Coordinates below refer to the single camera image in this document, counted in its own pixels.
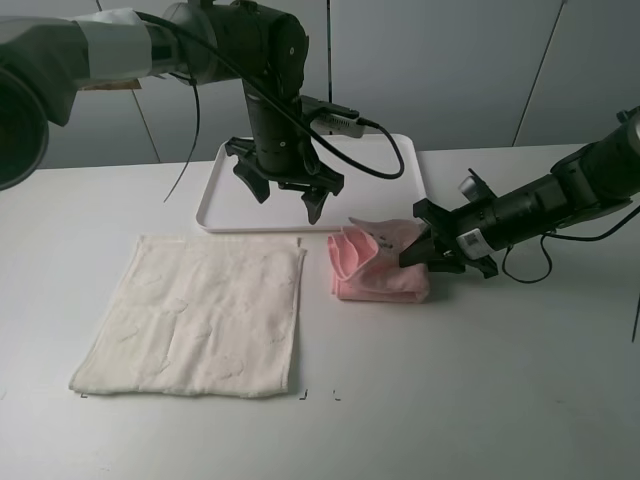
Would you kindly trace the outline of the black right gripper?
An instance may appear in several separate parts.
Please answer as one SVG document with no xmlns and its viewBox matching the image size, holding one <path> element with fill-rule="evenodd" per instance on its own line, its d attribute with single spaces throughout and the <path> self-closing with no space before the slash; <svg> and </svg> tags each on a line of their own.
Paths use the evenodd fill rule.
<svg viewBox="0 0 640 480">
<path fill-rule="evenodd" d="M 492 249 L 483 256 L 472 257 L 472 247 L 464 240 L 470 229 L 460 229 L 453 212 L 423 199 L 413 205 L 413 215 L 424 221 L 426 226 L 417 239 L 399 254 L 401 268 L 428 264 L 430 272 L 462 274 L 470 267 L 478 270 L 485 279 L 498 275 L 498 266 L 491 258 Z"/>
</svg>

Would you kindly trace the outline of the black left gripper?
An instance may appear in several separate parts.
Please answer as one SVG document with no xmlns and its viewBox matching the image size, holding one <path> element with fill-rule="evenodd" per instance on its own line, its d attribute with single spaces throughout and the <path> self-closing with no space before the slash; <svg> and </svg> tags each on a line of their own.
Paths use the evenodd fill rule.
<svg viewBox="0 0 640 480">
<path fill-rule="evenodd" d="M 299 187 L 305 191 L 301 199 L 308 223 L 315 225 L 329 193 L 338 195 L 343 189 L 344 176 L 323 164 L 310 135 L 266 99 L 249 90 L 244 96 L 253 137 L 225 143 L 226 154 L 239 159 L 234 175 L 259 203 L 269 198 L 271 182 Z"/>
</svg>

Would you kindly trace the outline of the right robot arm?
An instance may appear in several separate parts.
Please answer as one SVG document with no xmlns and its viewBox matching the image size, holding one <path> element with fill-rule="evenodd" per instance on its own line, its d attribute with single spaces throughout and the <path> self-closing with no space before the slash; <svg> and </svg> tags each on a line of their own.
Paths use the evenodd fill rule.
<svg viewBox="0 0 640 480">
<path fill-rule="evenodd" d="M 559 160 L 549 174 L 503 196 L 476 173 L 459 186 L 467 204 L 448 211 L 428 199 L 413 214 L 427 225 L 399 255 L 401 267 L 424 264 L 433 272 L 467 268 L 489 279 L 505 272 L 492 256 L 521 242 L 561 240 L 561 229 L 628 206 L 639 192 L 639 111 L 623 110 L 618 127 Z"/>
</svg>

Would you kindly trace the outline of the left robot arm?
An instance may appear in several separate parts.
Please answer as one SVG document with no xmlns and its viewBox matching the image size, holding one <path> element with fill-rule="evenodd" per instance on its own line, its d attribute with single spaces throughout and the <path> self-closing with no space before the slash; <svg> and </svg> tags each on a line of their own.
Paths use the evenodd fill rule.
<svg viewBox="0 0 640 480">
<path fill-rule="evenodd" d="M 330 103 L 301 94 L 309 39 L 299 20 L 253 1 L 188 1 L 157 17 L 130 8 L 69 19 L 1 20 L 1 186 L 41 164 L 51 125 L 68 123 L 77 93 L 168 74 L 191 87 L 240 80 L 251 137 L 232 138 L 235 175 L 264 202 L 300 193 L 319 220 L 343 176 L 321 162 L 313 121 Z"/>
</svg>

